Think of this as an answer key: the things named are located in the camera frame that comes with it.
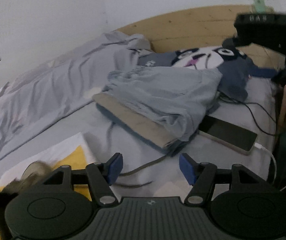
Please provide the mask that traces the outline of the olive beige sneaker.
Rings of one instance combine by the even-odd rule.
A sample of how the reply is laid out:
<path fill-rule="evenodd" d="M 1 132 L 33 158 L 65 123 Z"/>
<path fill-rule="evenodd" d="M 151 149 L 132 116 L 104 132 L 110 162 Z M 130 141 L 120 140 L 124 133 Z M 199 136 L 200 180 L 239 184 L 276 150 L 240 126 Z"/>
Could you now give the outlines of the olive beige sneaker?
<path fill-rule="evenodd" d="M 20 179 L 14 179 L 0 191 L 0 200 L 9 200 L 35 185 L 52 172 L 52 167 L 42 161 L 31 163 Z"/>

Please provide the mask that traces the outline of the white yellow plastic bag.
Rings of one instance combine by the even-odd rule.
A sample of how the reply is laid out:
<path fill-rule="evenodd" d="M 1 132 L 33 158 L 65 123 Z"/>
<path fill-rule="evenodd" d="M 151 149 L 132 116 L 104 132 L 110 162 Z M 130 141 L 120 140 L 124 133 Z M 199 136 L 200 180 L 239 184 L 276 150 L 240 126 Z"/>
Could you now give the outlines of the white yellow plastic bag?
<path fill-rule="evenodd" d="M 35 161 L 42 161 L 53 168 L 67 164 L 80 169 L 94 163 L 97 158 L 82 133 L 77 133 L 35 155 L 29 156 L 24 149 L 18 149 L 0 161 L 0 190 L 12 180 L 21 178 L 26 168 Z"/>

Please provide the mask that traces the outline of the green clip desk lamp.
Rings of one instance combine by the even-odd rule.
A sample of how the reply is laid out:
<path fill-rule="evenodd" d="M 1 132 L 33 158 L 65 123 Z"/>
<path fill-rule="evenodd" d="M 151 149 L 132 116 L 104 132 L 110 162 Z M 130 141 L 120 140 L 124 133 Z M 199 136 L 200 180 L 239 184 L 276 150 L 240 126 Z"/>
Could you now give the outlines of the green clip desk lamp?
<path fill-rule="evenodd" d="M 266 12 L 265 0 L 253 0 L 251 11 L 256 13 Z"/>

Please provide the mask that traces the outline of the dark blue folded garment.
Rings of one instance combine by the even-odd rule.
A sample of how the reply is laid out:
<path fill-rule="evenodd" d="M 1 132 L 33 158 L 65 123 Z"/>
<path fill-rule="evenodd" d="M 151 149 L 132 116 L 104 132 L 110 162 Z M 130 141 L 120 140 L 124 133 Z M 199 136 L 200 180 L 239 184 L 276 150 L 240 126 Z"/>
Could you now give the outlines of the dark blue folded garment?
<path fill-rule="evenodd" d="M 165 148 L 161 148 L 161 147 L 157 146 L 155 143 L 153 143 L 151 140 L 146 139 L 146 138 L 142 137 L 141 135 L 139 135 L 138 133 L 136 133 L 135 131 L 133 131 L 129 126 L 127 126 L 124 122 L 122 122 L 119 118 L 114 116 L 113 113 L 108 111 L 103 106 L 101 106 L 97 103 L 96 107 L 110 121 L 121 126 L 125 131 L 127 131 L 128 133 L 130 133 L 134 137 L 140 139 L 145 144 L 148 144 L 150 147 L 154 148 L 155 150 L 158 150 L 162 154 L 169 155 L 171 157 L 174 157 L 175 155 L 177 155 L 183 148 L 185 148 L 190 142 L 192 142 L 193 139 L 195 138 L 195 136 L 198 134 L 198 131 L 195 131 L 195 133 L 190 136 L 189 141 L 184 142 L 184 141 L 176 140 L 175 142 L 173 142 L 169 146 L 166 146 Z"/>

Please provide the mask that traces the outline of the black smartphone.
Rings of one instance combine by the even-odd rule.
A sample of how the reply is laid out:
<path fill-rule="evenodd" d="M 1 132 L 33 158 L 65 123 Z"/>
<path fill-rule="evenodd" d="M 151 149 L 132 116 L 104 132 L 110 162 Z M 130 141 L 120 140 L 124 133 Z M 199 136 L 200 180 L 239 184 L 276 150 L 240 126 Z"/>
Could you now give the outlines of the black smartphone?
<path fill-rule="evenodd" d="M 240 154 L 248 155 L 254 148 L 257 133 L 206 115 L 198 126 L 199 134 Z"/>

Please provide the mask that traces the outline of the panda print pillow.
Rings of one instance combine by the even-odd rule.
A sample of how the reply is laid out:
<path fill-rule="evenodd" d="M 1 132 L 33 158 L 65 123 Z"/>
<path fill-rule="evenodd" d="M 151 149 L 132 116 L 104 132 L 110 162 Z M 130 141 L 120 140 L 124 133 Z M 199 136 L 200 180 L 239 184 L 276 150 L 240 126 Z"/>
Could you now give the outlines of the panda print pillow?
<path fill-rule="evenodd" d="M 274 69 L 259 68 L 242 51 L 230 47 L 203 47 L 141 56 L 139 66 L 183 67 L 194 70 L 217 68 L 223 75 L 218 91 L 229 98 L 245 101 L 246 85 L 250 77 L 270 79 L 277 74 Z"/>

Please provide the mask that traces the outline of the grey bed sheet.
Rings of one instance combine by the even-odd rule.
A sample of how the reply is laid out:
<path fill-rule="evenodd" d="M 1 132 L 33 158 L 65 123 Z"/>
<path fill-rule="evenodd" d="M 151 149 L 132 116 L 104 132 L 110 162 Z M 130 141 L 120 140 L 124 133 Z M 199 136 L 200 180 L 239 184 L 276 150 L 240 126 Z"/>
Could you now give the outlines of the grey bed sheet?
<path fill-rule="evenodd" d="M 210 162 L 219 168 L 242 164 L 263 179 L 272 177 L 272 150 L 275 130 L 274 85 L 253 77 L 247 84 L 246 105 L 221 103 L 215 118 L 257 134 L 262 149 L 246 154 L 228 148 L 202 135 L 191 141 L 172 141 L 160 126 L 142 125 L 143 135 L 125 124 L 103 115 L 90 103 L 50 126 L 0 161 L 0 188 L 20 178 L 28 165 L 42 161 L 50 166 L 71 165 L 84 168 L 88 163 L 105 162 L 114 153 L 123 155 L 120 185 L 114 191 L 125 196 L 182 196 L 188 185 L 179 171 L 178 157 L 187 153 L 198 162 Z"/>

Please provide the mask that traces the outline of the beige folded garment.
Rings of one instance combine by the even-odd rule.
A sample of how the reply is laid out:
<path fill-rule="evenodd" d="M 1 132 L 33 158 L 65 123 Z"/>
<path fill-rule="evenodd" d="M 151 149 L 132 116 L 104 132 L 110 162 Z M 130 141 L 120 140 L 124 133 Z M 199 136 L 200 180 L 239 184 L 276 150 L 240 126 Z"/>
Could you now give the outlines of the beige folded garment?
<path fill-rule="evenodd" d="M 93 96 L 95 103 L 106 108 L 114 114 L 133 131 L 142 137 L 151 140 L 157 146 L 165 148 L 176 140 L 174 135 L 171 135 L 162 125 L 151 121 L 145 116 L 136 113 L 132 109 L 126 107 L 111 95 L 99 93 Z"/>

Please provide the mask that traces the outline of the wooden headboard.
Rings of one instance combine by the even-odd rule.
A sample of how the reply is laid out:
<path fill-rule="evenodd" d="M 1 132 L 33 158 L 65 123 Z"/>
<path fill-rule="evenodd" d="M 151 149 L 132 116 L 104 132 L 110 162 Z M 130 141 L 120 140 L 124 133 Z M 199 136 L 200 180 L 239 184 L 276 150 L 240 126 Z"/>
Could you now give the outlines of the wooden headboard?
<path fill-rule="evenodd" d="M 146 18 L 118 29 L 127 35 L 142 34 L 157 53 L 220 46 L 236 33 L 234 20 L 252 5 L 198 7 Z"/>

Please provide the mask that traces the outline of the light blue folded garment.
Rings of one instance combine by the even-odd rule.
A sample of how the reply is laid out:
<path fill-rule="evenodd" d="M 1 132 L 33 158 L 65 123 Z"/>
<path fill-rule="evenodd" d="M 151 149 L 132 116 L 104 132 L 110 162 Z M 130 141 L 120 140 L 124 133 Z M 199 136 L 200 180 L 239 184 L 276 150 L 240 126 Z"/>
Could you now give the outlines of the light blue folded garment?
<path fill-rule="evenodd" d="M 108 75 L 103 92 L 163 126 L 180 141 L 189 141 L 214 105 L 223 75 L 217 68 L 136 66 Z"/>

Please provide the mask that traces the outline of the grey blue patterned duvet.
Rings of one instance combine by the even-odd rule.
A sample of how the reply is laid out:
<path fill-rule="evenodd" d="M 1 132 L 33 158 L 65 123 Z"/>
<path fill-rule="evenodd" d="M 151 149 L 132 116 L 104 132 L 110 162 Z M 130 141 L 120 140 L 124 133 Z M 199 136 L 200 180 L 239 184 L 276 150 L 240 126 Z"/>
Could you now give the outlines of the grey blue patterned duvet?
<path fill-rule="evenodd" d="M 141 34 L 105 33 L 0 87 L 0 161 L 91 103 L 114 70 L 131 70 L 151 52 Z"/>

